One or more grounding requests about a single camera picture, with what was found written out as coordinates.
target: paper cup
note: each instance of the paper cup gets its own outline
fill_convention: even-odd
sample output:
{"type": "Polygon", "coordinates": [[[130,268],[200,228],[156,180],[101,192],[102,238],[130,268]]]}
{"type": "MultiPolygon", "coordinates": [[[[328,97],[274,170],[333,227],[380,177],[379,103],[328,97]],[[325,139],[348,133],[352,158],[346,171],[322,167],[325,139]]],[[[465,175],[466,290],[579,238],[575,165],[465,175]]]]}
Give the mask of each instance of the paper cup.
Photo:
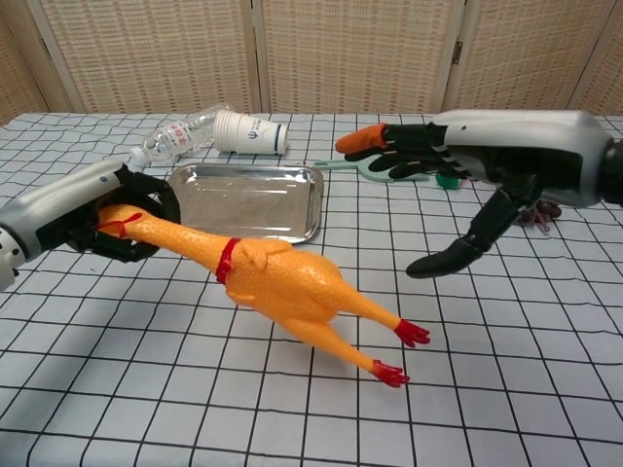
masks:
{"type": "Polygon", "coordinates": [[[222,110],[214,121],[214,147],[239,154],[285,154],[288,126],[222,110]]]}

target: stainless steel tray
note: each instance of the stainless steel tray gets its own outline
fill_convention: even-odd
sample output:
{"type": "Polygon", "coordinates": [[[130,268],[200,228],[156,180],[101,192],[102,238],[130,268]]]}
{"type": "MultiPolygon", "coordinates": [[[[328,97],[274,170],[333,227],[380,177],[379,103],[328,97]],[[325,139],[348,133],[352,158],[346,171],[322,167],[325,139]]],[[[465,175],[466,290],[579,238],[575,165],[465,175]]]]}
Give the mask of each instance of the stainless steel tray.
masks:
{"type": "Polygon", "coordinates": [[[211,234],[299,243],[320,221],[323,178],[314,168],[190,163],[175,169],[168,183],[182,224],[211,234]]]}

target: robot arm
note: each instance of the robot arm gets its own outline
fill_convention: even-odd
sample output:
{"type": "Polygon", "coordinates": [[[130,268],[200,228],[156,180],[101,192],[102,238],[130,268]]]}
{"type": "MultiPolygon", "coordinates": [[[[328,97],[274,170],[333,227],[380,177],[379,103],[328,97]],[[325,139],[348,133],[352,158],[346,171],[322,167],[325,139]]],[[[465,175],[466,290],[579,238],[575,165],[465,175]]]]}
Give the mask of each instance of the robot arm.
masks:
{"type": "Polygon", "coordinates": [[[400,179],[439,172],[496,186],[466,235],[407,268],[435,277],[468,267],[522,211],[544,199],[570,207],[623,202],[623,145],[583,111],[454,110],[428,125],[368,126],[340,139],[348,161],[400,179]]]}
{"type": "Polygon", "coordinates": [[[122,162],[95,163],[0,208],[0,290],[15,282],[21,265],[63,243],[123,262],[156,253],[153,245],[132,244],[94,228],[99,209],[114,202],[180,222],[179,204],[167,182],[130,172],[122,162]]]}

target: table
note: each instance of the table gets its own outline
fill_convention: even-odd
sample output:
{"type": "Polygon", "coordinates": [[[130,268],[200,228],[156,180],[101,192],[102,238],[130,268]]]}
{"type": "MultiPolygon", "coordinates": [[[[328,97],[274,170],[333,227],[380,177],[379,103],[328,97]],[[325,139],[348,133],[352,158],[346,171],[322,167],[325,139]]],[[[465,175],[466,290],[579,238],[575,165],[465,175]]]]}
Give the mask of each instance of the table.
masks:
{"type": "MultiPolygon", "coordinates": [[[[358,127],[414,115],[261,115],[286,156],[206,149],[188,162],[311,164],[358,127]]],[[[24,114],[0,129],[0,197],[129,147],[175,115],[24,114]]],[[[616,138],[623,118],[600,118],[616,138]]],[[[513,227],[468,270],[406,266],[464,233],[492,189],[375,184],[325,173],[321,227],[300,248],[429,329],[410,349],[340,315],[350,342],[412,381],[393,389],[235,308],[193,262],[138,264],[63,246],[0,294],[0,464],[166,466],[623,465],[623,210],[565,208],[550,233],[513,227]]]]}

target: yellow rubber chicken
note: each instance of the yellow rubber chicken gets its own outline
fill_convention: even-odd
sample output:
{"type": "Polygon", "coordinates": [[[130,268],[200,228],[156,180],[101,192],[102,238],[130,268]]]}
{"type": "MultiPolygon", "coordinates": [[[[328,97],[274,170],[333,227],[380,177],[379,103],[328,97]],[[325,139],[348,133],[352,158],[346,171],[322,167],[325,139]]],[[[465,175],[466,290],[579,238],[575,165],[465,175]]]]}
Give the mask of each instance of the yellow rubber chicken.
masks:
{"type": "Polygon", "coordinates": [[[359,294],[326,258],[287,241],[204,233],[126,204],[104,207],[99,221],[102,232],[157,245],[203,265],[216,274],[235,303],[255,309],[299,340],[392,387],[407,383],[409,377],[343,341],[329,321],[342,310],[377,321],[409,346],[430,342],[428,331],[359,294]]]}

